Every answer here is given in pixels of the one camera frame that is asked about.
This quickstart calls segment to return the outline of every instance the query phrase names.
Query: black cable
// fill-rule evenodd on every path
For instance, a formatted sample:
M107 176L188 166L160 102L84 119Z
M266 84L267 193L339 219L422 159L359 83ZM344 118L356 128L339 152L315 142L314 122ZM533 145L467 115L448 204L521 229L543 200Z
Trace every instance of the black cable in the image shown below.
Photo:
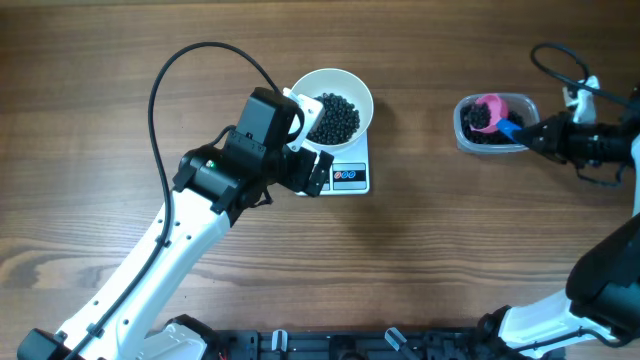
M531 53L529 54L529 57L531 58L531 62L533 63L533 65L535 65L538 69L540 69L542 72L544 72L545 74L556 78L560 81L562 81L563 83L579 88L579 89L583 89L583 90L587 90L595 95L598 96L602 96L603 98L615 102L617 104L623 105L625 107L628 107L630 109L636 110L636 111L640 111L640 106L638 106L638 104L634 104L629 102L626 99L623 99L619 96L613 95L610 92L604 91L604 90L600 90L600 89L596 89L593 88L591 86L587 86L586 84L580 83L578 81L575 81L571 78L569 78L566 75L560 74L557 71L551 70L550 68L542 65L539 61L538 58L536 57L536 52L538 52L538 50L540 49L544 49L544 48L549 48L549 49L555 49L558 50L564 54L567 54L569 56L571 56L575 61L576 64L578 64L581 68L582 68L582 72L584 74L584 81L586 83L587 79L589 78L589 67L587 66L587 64L582 61L578 55L576 55L576 53L569 49L568 47L562 45L562 44L558 44L558 43L542 43L542 44L538 44L536 46L533 47L533 49L531 49Z
M568 333L568 334L564 334L564 335L555 337L553 339L549 339L549 340L546 340L546 341L540 341L540 342L534 342L533 344L529 344L529 345L521 346L519 348L511 349L511 350L509 350L509 352L522 352L522 351L531 350L531 349L539 349L539 348L544 347L544 346L549 346L549 345L553 345L555 343L559 343L561 341L573 339L574 337L581 337L582 335L584 335L584 330L582 330L582 328L580 328L577 331L574 331L574 332L571 332L571 333Z
M158 87L160 86L160 81L162 81L162 78L164 77L164 74L167 72L167 70L169 69L171 64L173 64L180 56L184 55L185 53L187 53L187 52L189 52L191 50L202 48L202 47L223 48L223 49L227 49L227 50L233 51L236 54L242 56L247 61L249 61L251 63L251 65L253 65L260 72L260 74L262 74L262 76L269 83L269 85L271 86L273 91L275 91L278 94L281 94L280 89L278 89L276 84L273 82L273 80L271 80L269 75L266 73L266 71L264 71L264 69L260 66L260 64L258 64L247 53L245 53L244 51L242 51L242 50L240 50L237 47L232 46L232 45L228 45L228 44L221 43L221 42L201 42L201 43L196 43L196 44L189 45L189 46L183 48L182 50L180 50L177 53L173 54L173 56L171 58L169 58L169 60L167 60L167 62L162 67L162 69L160 69L160 72L158 73L158 76L156 77L156 80L153 83L153 87L151 88L151 94L149 95L148 113L147 113L148 126L149 126L149 138L151 140L151 150L153 151L153 157L154 157L154 159L156 161L156 165L158 167L158 173L160 175L160 183L162 185L162 193L163 193L163 196L164 196L165 207L164 207L164 224L162 226L162 232L160 233L160 235L156 239L156 246L154 247L153 251L151 252L151 255L149 255L149 258L144 263L144 265L142 266L142 268L140 269L140 271L138 272L136 277L126 287L126 289L122 292L122 294L120 294L120 296L116 299L116 301L109 307L109 309L104 313L104 315L102 315L100 320L98 320L98 322L91 327L91 329L87 332L87 335L78 343L78 345L76 345L73 348L73 350L69 353L69 355L67 355L65 357L65 360L74 359L80 353L80 351L82 351L82 349L84 349L84 347L87 346L87 344L89 344L89 342L93 339L93 337L98 336L102 332L102 328L104 327L104 325L107 323L107 321L109 321L111 316L116 312L116 310L118 310L120 305L122 305L122 303L127 299L127 297L129 297L129 295L131 294L133 289L135 289L135 287L138 285L138 283L140 283L140 280L142 280L142 278L149 271L149 268L151 268L151 265L153 265L153 262L158 257L158 255L160 254L160 251L162 250L162 248L165 245L165 241L166 241L167 236L169 234L169 230L171 229L171 222L172 222L171 221L171 212L172 212L171 190L169 189L169 183L167 181L167 175L164 172L164 166L162 165L162 159L160 158L160 150L158 149L158 142L157 142L157 139L156 139L156 131L155 131L154 123L153 123L153 107L154 107L155 102L156 102L156 93L158 92ZM231 130L232 126L233 125L230 125L230 126L227 126L225 129L223 129L222 132L220 133L220 135L218 135L218 137L211 144L215 145L218 141L220 141L220 139L222 139L224 134L226 132L228 132L229 130Z
M594 179L592 177L583 175L580 172L580 168L577 167L577 166L576 166L576 175L578 176L578 179L590 182L590 183L595 184L595 185L608 186L608 187L618 187L618 186L622 185L622 174L624 173L624 170L627 168L627 166L629 166L629 163L624 162L624 163L620 164L620 167L618 168L618 170L616 171L616 174L615 174L616 182L598 180L598 179Z
M231 130L235 130L235 129L236 129L235 125L229 125L229 126L225 127L224 129L222 129L222 131L220 132L218 137L216 137L212 142L208 143L207 145L216 146L216 144L219 143L220 140L222 140L222 137L224 136L224 134L228 133Z
M531 350L531 349L539 349L541 347L553 345L553 344L559 343L561 341L573 339L575 337L582 337L584 335L591 335L591 336L595 337L597 340L599 340L603 345L608 346L610 348L623 347L623 346L629 344L631 342L631 340L633 340L633 338L626 338L626 339L620 340L618 342L611 342L611 341L607 340L604 336L600 335L598 332L596 332L594 330L591 330L591 329L583 329L581 327L581 328L579 328L578 330L576 330L574 332L571 332L571 333L568 333L568 334L565 334L565 335L561 335L561 336L558 336L558 337L555 337L553 339L549 339L549 340L546 340L546 341L534 342L533 344L529 344L529 345L521 346L519 348L511 349L511 350L509 350L509 352L510 353L514 353L514 352L522 352L522 351Z
M591 335L594 338L598 339L602 343L602 345L610 347L610 348L614 348L614 349L619 348L619 347L623 347L623 346L629 344L633 340L633 337L628 337L628 338L619 340L617 342L611 342L611 341L607 340L604 336L599 334L598 332L593 331L591 329L582 329L582 332L587 334L587 335Z
M271 197L271 194L269 194L269 190L264 189L264 200L262 200L262 201L260 201L260 202L258 202L256 204L249 205L249 207L252 208L252 209L255 209L255 208L257 208L259 206L262 206L262 205L271 205L271 204L273 204L273 198Z

